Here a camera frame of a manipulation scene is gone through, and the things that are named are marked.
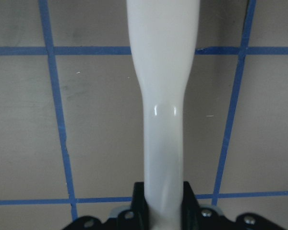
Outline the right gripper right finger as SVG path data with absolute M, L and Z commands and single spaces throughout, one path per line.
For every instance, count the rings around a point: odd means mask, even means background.
M 183 182 L 183 198 L 181 205 L 181 214 L 183 216 L 195 216 L 198 208 L 198 202 L 189 182 Z

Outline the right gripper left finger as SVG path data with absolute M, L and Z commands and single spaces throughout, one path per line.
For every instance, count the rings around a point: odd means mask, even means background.
M 149 217 L 149 207 L 144 195 L 144 182 L 135 182 L 132 193 L 132 210 L 141 217 Z

